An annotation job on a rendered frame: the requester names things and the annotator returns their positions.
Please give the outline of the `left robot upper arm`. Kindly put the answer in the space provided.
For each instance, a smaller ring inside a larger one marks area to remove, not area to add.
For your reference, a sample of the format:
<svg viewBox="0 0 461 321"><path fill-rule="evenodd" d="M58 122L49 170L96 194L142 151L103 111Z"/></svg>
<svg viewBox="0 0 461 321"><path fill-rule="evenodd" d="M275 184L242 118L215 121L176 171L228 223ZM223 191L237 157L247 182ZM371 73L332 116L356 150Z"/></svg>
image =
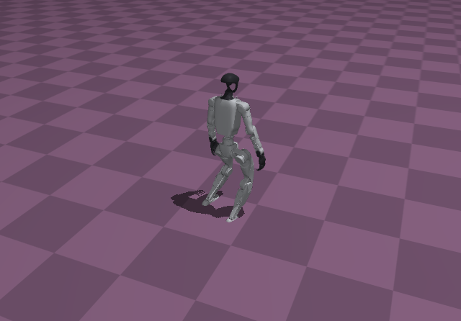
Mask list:
<svg viewBox="0 0 461 321"><path fill-rule="evenodd" d="M212 97L212 98L210 98L208 100L209 107L208 107L208 113L207 113L207 122L210 125L215 125L215 121L214 121L214 103L215 103L216 98L217 98L217 96L214 96L214 97Z"/></svg>

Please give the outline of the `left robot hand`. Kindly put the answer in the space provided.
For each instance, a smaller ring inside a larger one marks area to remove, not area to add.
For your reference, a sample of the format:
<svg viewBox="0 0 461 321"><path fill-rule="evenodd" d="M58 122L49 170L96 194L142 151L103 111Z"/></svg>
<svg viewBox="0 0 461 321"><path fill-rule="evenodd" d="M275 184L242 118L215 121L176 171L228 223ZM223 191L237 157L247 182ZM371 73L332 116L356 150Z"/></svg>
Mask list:
<svg viewBox="0 0 461 321"><path fill-rule="evenodd" d="M216 154L214 154L214 152L215 152L216 147L217 147L218 144L220 144L220 143L217 142L217 139L215 139L215 140L212 141L212 138L211 138L211 137L209 137L209 140L210 140L210 142L211 142L211 143L210 143L211 152L212 152L213 155L216 155Z"/></svg>

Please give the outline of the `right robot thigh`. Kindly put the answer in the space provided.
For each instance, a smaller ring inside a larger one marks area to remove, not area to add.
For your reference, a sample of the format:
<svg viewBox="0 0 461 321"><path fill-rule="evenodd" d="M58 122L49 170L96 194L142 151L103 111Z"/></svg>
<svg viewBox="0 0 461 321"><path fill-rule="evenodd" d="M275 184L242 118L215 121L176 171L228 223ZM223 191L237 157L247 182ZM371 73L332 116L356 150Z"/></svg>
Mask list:
<svg viewBox="0 0 461 321"><path fill-rule="evenodd" d="M235 157L236 162L240 163L241 170L244 175L244 179L241 180L240 182L240 188L244 190L245 185L248 182L251 182L253 184L254 180L254 162L253 158L251 157L250 152L247 149L241 149L239 150L236 148L233 151L233 156Z"/></svg>

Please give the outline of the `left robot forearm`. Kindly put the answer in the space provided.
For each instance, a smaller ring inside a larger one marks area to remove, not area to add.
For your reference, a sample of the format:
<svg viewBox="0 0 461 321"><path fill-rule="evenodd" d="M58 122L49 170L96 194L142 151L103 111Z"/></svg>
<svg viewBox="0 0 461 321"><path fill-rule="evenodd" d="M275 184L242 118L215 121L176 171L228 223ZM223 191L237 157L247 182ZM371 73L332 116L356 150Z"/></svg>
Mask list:
<svg viewBox="0 0 461 321"><path fill-rule="evenodd" d="M210 125L207 122L207 128L208 128L208 135L209 137L212 138L212 141L216 139L216 131L215 131L215 125Z"/></svg>

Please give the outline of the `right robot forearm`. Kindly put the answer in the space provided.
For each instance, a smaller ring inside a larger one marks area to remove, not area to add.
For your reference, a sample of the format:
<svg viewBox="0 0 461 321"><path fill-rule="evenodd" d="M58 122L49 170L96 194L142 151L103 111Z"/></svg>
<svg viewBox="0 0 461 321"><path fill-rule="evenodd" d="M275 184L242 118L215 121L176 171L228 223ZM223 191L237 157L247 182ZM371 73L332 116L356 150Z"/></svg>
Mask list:
<svg viewBox="0 0 461 321"><path fill-rule="evenodd" d="M253 131L254 131L254 134L250 137L252 143L253 143L253 146L254 146L254 149L255 149L255 152L259 151L260 154L262 154L264 152L264 149L262 148L261 146L261 142L259 140L259 136L258 136L258 133L256 131L256 127L253 126Z"/></svg>

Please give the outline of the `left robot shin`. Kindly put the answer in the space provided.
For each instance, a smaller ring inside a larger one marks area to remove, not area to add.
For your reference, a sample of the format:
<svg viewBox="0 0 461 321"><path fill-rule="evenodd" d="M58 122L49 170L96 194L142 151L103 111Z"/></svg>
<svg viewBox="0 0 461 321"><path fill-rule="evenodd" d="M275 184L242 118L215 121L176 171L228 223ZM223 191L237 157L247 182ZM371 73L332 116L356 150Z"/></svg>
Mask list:
<svg viewBox="0 0 461 321"><path fill-rule="evenodd" d="M215 180L213 182L213 185L212 185L212 188L209 192L209 194L207 195L207 198L208 201L210 202L212 200L212 198L215 196L215 194L217 193L217 191L219 189L221 189L221 187L223 186L223 184L227 181L228 177L229 176L224 176L222 174L222 169L225 165L222 166L222 168L220 169L220 172L217 174L217 176L215 177ZM207 199L206 198L206 199Z"/></svg>

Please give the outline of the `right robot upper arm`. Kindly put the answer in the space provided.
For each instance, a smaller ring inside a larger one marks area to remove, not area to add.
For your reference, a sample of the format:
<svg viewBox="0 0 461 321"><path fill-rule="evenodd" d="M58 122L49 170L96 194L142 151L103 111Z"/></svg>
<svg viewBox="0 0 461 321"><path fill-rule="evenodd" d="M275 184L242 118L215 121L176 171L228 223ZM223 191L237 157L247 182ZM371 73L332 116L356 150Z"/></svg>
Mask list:
<svg viewBox="0 0 461 321"><path fill-rule="evenodd" d="M243 122L246 126L246 134L253 135L254 131L253 131L252 118L251 118L249 104L244 101L237 101L236 105L237 105L238 112L241 113L243 117Z"/></svg>

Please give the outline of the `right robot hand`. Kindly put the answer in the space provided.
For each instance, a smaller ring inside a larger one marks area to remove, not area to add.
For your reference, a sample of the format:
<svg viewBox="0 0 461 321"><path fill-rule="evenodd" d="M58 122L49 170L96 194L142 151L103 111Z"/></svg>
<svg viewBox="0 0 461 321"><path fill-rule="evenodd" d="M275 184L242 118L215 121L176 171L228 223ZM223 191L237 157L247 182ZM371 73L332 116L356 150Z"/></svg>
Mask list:
<svg viewBox="0 0 461 321"><path fill-rule="evenodd" d="M260 154L259 151L256 152L256 155L259 157L259 169L257 169L257 171L260 171L263 167L265 167L266 158L264 157L264 153Z"/></svg>

